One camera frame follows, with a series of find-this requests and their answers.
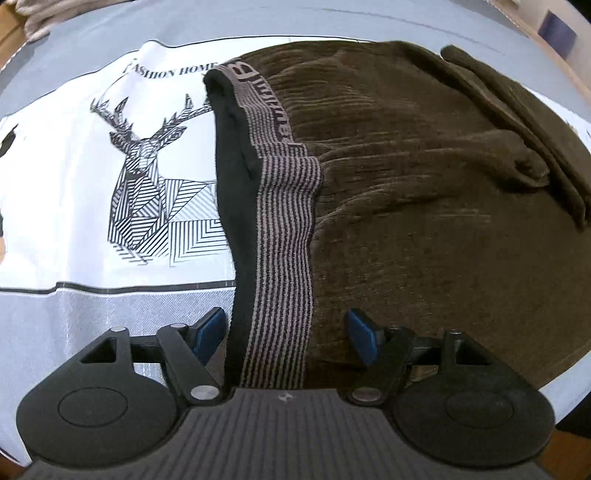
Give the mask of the brown corduroy pants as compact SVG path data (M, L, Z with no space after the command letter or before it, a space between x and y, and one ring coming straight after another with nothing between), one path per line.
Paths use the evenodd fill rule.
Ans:
M297 42L204 78L232 386L342 384L346 311L468 333L541 387L590 350L590 153L465 51Z

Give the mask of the grey printed bed sheet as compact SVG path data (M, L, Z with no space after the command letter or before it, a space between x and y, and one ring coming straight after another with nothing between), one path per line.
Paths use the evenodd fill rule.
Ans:
M214 307L231 323L235 263L218 212L204 78L250 52L320 41L398 41L469 54L454 44L432 50L405 40L296 34L176 46L147 40L2 119L9 144L1 158L3 455L30 463L16 424L19 403L104 331L151 335ZM590 153L586 122L514 81ZM566 416L590 390L590 350L537 388Z

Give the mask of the cream folded blanket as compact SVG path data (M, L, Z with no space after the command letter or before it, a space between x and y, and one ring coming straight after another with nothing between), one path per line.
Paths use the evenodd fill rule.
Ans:
M24 32L28 42L50 34L56 26L82 14L126 3L127 0L17 0L7 1L25 18Z

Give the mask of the purple folder by wall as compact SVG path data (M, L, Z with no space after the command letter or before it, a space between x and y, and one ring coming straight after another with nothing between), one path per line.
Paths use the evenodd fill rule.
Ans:
M574 48L577 34L560 17L548 10L538 35L564 60Z

